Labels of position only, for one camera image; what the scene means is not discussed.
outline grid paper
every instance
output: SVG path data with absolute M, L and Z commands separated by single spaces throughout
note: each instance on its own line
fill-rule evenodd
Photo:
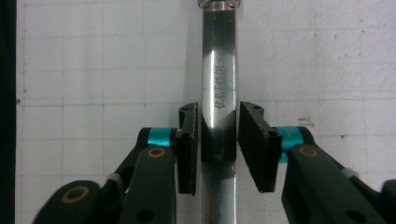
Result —
M 236 10 L 239 99 L 273 126 L 304 125 L 379 190 L 396 178 L 396 2 L 247 0 Z M 142 127 L 177 126 L 201 100 L 196 0 L 18 1 L 16 223 L 60 186 L 103 184 Z M 238 223 L 288 223 L 238 152 Z M 199 194 L 177 197 L 199 223 Z

